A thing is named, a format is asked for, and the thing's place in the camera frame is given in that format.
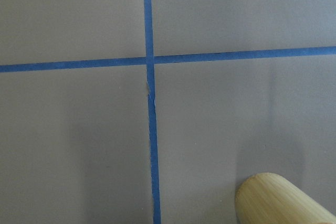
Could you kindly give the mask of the bamboo chopstick holder cup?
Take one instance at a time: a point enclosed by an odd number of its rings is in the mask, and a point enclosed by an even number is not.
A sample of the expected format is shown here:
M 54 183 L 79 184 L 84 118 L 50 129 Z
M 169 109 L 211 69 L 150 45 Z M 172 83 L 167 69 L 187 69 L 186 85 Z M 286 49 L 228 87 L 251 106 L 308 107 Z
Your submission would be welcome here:
M 235 194 L 240 223 L 335 223 L 335 215 L 275 173 L 246 179 Z

